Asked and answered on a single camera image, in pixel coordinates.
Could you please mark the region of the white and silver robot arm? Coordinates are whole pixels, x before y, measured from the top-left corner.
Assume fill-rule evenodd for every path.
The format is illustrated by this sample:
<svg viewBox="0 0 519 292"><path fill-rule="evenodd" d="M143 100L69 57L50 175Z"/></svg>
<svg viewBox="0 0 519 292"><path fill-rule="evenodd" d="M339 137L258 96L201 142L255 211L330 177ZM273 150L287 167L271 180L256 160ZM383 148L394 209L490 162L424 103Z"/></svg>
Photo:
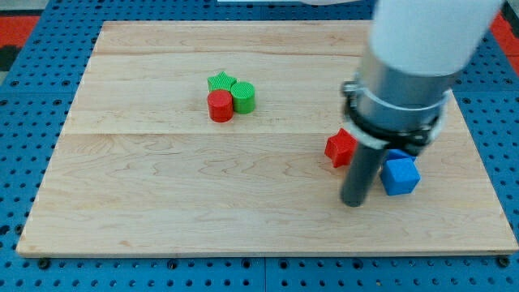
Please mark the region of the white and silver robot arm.
<svg viewBox="0 0 519 292"><path fill-rule="evenodd" d="M348 130L364 148L417 156L442 130L451 87L502 0L379 0L354 82Z"/></svg>

